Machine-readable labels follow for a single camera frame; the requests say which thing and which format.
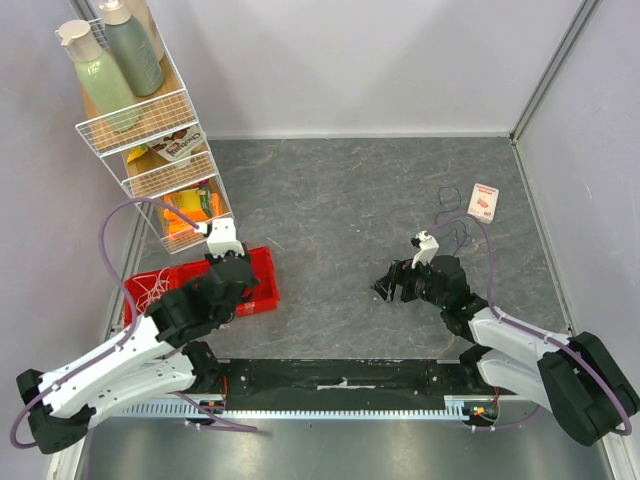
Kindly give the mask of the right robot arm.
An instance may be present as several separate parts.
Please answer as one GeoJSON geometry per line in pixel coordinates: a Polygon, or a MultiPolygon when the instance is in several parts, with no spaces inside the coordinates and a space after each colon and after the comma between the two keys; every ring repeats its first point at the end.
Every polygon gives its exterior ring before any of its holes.
{"type": "Polygon", "coordinates": [[[465,391],[516,393],[548,410],[584,446],[631,433],[639,395],[604,343],[589,332],[567,336],[506,315],[472,292],[458,258],[395,261],[372,288],[387,302],[433,305],[451,333],[473,343],[457,371],[465,391]]]}

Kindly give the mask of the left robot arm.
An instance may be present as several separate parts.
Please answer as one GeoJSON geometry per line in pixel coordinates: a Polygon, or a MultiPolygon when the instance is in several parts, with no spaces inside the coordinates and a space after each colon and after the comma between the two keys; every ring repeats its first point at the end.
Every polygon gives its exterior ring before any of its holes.
{"type": "Polygon", "coordinates": [[[147,398],[211,392],[220,366],[203,338],[234,318],[257,283],[249,254],[228,253],[83,357],[48,372],[21,373],[16,382],[33,446],[56,453],[147,398]]]}

